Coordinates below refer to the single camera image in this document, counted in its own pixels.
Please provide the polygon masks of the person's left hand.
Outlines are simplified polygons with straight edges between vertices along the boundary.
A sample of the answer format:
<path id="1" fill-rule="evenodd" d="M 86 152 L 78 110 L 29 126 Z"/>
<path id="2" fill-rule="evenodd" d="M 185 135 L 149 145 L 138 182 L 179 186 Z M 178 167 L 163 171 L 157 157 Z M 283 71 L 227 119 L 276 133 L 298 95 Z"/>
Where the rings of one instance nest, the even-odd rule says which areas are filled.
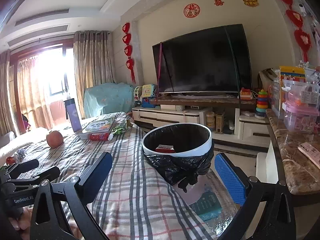
<path id="1" fill-rule="evenodd" d="M 18 219 L 9 218 L 14 229 L 20 234 L 21 239 L 29 240 L 30 239 L 30 224 L 31 217 L 33 213 L 32 207 L 24 207 L 23 213 Z"/>

